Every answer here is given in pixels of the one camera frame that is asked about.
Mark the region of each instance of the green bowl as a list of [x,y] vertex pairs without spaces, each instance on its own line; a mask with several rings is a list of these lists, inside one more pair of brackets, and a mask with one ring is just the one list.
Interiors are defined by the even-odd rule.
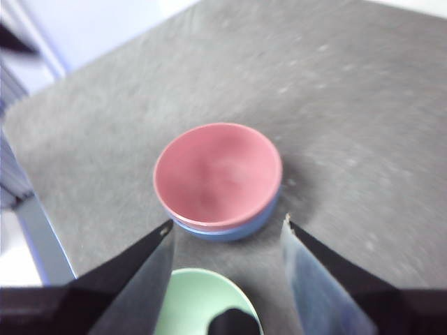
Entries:
[[259,323],[249,299],[228,278],[206,269],[174,270],[155,334],[206,335],[212,319],[230,308],[252,315]]

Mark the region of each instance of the table surface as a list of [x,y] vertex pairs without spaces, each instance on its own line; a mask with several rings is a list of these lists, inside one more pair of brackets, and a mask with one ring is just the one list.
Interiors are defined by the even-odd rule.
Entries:
[[231,244],[176,229],[176,267],[234,280],[266,334],[297,334],[284,214],[399,287],[447,287],[447,22],[357,0],[203,1],[9,110],[6,132],[77,274],[166,220],[162,148],[199,124],[277,145],[268,225]]

